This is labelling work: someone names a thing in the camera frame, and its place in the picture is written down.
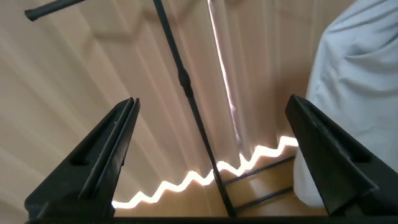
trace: bright light strip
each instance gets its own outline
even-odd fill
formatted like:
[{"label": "bright light strip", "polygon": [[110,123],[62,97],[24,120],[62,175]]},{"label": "bright light strip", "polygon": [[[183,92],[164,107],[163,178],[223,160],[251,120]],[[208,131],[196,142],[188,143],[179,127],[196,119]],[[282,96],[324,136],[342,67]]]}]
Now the bright light strip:
[{"label": "bright light strip", "polygon": [[[240,176],[244,173],[245,170],[252,169],[261,156],[267,156],[267,157],[280,156],[285,146],[297,147],[299,146],[299,144],[295,138],[282,136],[280,138],[277,149],[271,149],[265,146],[256,146],[250,161],[245,160],[243,155],[240,154],[239,156],[241,159],[241,166],[238,169],[235,169],[233,166],[229,165],[224,161],[219,161],[217,163],[217,168],[219,171],[227,170],[230,171],[235,176]],[[187,176],[180,185],[174,185],[171,184],[170,182],[162,181],[162,183],[159,185],[159,188],[156,190],[155,194],[152,197],[146,196],[142,192],[138,192],[129,202],[113,201],[112,205],[114,208],[129,209],[129,208],[134,208],[140,202],[156,203],[159,201],[163,192],[165,192],[166,190],[170,190],[173,192],[181,192],[185,190],[193,180],[203,186],[209,185],[214,180],[213,170],[210,170],[209,174],[205,178],[203,178],[197,172],[191,170],[190,172],[188,172]]]}]

